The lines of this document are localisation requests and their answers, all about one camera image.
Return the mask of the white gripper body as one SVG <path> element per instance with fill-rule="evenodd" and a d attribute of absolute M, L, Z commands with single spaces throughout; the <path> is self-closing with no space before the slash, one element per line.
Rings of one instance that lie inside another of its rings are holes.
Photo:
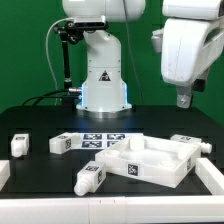
<path fill-rule="evenodd" d="M 176 86 L 177 106 L 189 108 L 193 92 L 203 92 L 211 65 L 224 49 L 224 23 L 169 18 L 152 33 L 152 44 L 161 53 L 161 74 Z"/>

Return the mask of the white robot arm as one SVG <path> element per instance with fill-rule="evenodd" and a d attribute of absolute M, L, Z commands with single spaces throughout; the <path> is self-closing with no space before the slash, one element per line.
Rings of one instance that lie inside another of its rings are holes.
<path fill-rule="evenodd" d="M 98 117 L 130 110 L 121 44 L 106 29 L 111 22 L 139 19 L 146 0 L 62 0 L 62 6 L 66 31 L 87 43 L 87 79 L 77 109 Z M 177 105 L 188 108 L 224 50 L 224 0 L 163 0 L 162 13 L 168 20 L 153 32 L 152 43 L 162 54 L 163 80 L 176 86 Z"/>

